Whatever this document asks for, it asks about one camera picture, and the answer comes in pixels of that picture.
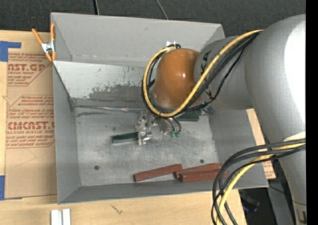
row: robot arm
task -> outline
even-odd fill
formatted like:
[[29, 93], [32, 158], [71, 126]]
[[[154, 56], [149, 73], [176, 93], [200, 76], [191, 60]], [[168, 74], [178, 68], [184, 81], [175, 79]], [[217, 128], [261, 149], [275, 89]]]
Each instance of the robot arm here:
[[[188, 52], [189, 56], [182, 58], [188, 68], [186, 72], [182, 71], [183, 67], [180, 70], [171, 69], [176, 63], [168, 61], [169, 57], [165, 55], [158, 66], [158, 85], [155, 83], [154, 90], [159, 90], [159, 94], [173, 105], [161, 104], [162, 98], [156, 100], [154, 93], [156, 105], [168, 112], [178, 107], [172, 100], [175, 101], [176, 97], [184, 100], [206, 65], [234, 39], [229, 37], [213, 42], [199, 55]], [[200, 98], [206, 103], [213, 100], [213, 105], [222, 109], [253, 107], [270, 143], [287, 141], [294, 136], [305, 138], [305, 41], [305, 15], [271, 25], [234, 54], [217, 73], [211, 70], [210, 74], [216, 76]], [[189, 69], [193, 69], [194, 79], [189, 77]], [[168, 75], [172, 71], [175, 77]], [[172, 85], [171, 79], [176, 79], [176, 87], [179, 86], [178, 82], [183, 81], [187, 81], [187, 85], [175, 95], [174, 88], [168, 88]], [[285, 157], [280, 163], [291, 189], [297, 224], [307, 224], [306, 152], [303, 150]]]

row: yellow cable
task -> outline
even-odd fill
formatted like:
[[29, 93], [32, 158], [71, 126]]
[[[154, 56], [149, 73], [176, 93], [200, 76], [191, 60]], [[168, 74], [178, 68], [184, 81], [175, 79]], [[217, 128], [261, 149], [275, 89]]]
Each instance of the yellow cable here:
[[196, 93], [196, 91], [199, 89], [201, 83], [204, 81], [204, 79], [206, 78], [207, 74], [209, 73], [209, 71], [211, 70], [211, 68], [213, 67], [213, 65], [217, 62], [217, 60], [220, 58], [220, 56], [222, 54], [224, 54], [224, 52], [226, 50], [228, 50], [231, 46], [233, 46], [234, 44], [236, 44], [237, 42], [241, 41], [242, 39], [257, 33], [257, 32], [261, 32], [262, 30], [255, 30], [255, 31], [251, 31], [248, 33], [245, 33], [239, 37], [237, 37], [236, 39], [234, 39], [233, 41], [231, 41], [229, 44], [227, 44], [220, 52], [219, 54], [216, 55], [216, 57], [210, 62], [210, 64], [208, 65], [208, 67], [206, 68], [206, 70], [203, 72], [203, 74], [201, 75], [200, 79], [198, 80], [198, 82], [195, 84], [195, 86], [193, 87], [192, 91], [190, 92], [190, 94], [188, 95], [188, 97], [186, 98], [186, 100], [181, 104], [180, 107], [178, 107], [176, 110], [172, 111], [171, 113], [162, 113], [159, 110], [157, 110], [152, 103], [149, 100], [148, 94], [147, 94], [147, 75], [148, 75], [148, 71], [149, 68], [152, 64], [152, 62], [164, 51], [168, 51], [171, 48], [165, 48], [160, 50], [158, 53], [156, 53], [151, 60], [149, 61], [145, 73], [144, 73], [144, 79], [143, 79], [143, 93], [144, 93], [144, 97], [145, 97], [145, 101], [147, 103], [147, 105], [149, 106], [149, 108], [151, 109], [151, 111], [157, 115], [160, 115], [162, 117], [172, 117], [175, 116], [177, 113], [179, 113], [188, 103], [189, 101], [193, 98], [194, 94]]
[[[279, 147], [279, 148], [276, 148], [277, 150], [280, 150], [280, 149], [287, 149], [287, 148], [297, 148], [299, 146], [303, 146], [305, 145], [306, 143], [300, 143], [300, 144], [293, 144], [293, 145], [286, 145], [286, 146], [283, 146], [283, 147]], [[267, 155], [262, 155], [262, 156], [259, 156], [259, 157], [256, 157], [255, 159], [253, 159], [251, 162], [254, 162], [254, 161], [259, 161], [261, 159], [266, 159], [266, 158], [269, 158], [273, 156], [273, 154], [267, 154]], [[251, 167], [253, 167], [255, 165], [255, 163], [253, 164], [250, 164], [246, 167], [243, 167], [237, 174], [235, 177], [232, 178], [232, 180], [230, 181], [228, 187], [226, 188], [226, 190], [224, 191], [224, 194], [222, 196], [222, 199], [220, 201], [220, 204], [219, 204], [219, 210], [220, 210], [220, 213], [222, 214], [223, 210], [224, 210], [224, 204], [225, 204], [225, 201], [228, 197], [228, 195], [230, 194], [230, 191], [233, 189], [233, 187], [235, 186], [235, 184], [238, 182], [238, 180], [242, 177], [242, 175], [244, 173], [246, 173]], [[217, 216], [217, 220], [216, 220], [216, 223], [217, 225], [220, 225], [220, 220], [219, 220], [219, 217]]]

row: cable bundle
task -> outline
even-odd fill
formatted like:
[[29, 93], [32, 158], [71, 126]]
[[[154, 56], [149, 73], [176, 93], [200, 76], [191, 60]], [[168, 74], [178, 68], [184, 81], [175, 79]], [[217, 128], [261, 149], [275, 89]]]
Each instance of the cable bundle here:
[[[212, 187], [212, 196], [213, 196], [213, 206], [211, 209], [211, 218], [214, 225], [227, 225], [222, 216], [222, 211], [225, 208], [232, 223], [237, 225], [230, 208], [226, 203], [226, 199], [235, 186], [237, 181], [241, 178], [241, 176], [247, 172], [251, 167], [253, 167], [257, 163], [261, 163], [268, 160], [274, 160], [286, 157], [288, 155], [294, 154], [296, 152], [302, 151], [306, 149], [306, 139], [300, 139], [295, 141], [281, 142], [281, 143], [273, 143], [268, 145], [255, 146], [251, 148], [247, 148], [241, 150], [235, 154], [233, 154], [222, 166], [218, 176], [216, 177], [213, 187]], [[245, 165], [237, 168], [233, 173], [231, 173], [226, 181], [223, 183], [223, 173], [232, 165], [246, 160], [254, 158], [249, 161]], [[219, 184], [219, 192], [217, 194], [217, 185]]]

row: wooden block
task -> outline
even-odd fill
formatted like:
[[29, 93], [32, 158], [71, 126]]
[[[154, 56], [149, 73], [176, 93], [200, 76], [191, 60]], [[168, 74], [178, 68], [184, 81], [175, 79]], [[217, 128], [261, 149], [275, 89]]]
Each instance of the wooden block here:
[[181, 169], [182, 169], [181, 164], [174, 164], [174, 165], [167, 166], [167, 167], [156, 168], [153, 170], [134, 174], [134, 180], [135, 180], [135, 182], [138, 182], [138, 181], [146, 180], [149, 178], [154, 178], [157, 176], [171, 174], [171, 173], [174, 173], [174, 172], [181, 170]]
[[215, 179], [220, 172], [220, 169], [215, 169], [213, 171], [196, 171], [196, 172], [186, 172], [180, 174], [180, 179], [182, 182], [193, 182], [206, 179]]
[[219, 163], [210, 163], [202, 166], [186, 168], [183, 170], [179, 170], [174, 173], [175, 178], [179, 178], [181, 173], [191, 173], [191, 172], [199, 172], [199, 171], [212, 171], [214, 169], [221, 168], [221, 164]]

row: wooden board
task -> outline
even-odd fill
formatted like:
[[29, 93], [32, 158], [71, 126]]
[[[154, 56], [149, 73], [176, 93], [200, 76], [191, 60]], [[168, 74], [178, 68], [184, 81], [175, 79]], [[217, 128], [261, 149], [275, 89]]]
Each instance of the wooden board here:
[[[49, 225], [50, 211], [71, 209], [72, 225], [210, 225], [210, 192], [57, 205], [56, 196], [0, 202], [0, 224]], [[238, 190], [228, 205], [239, 225], [246, 225]]]

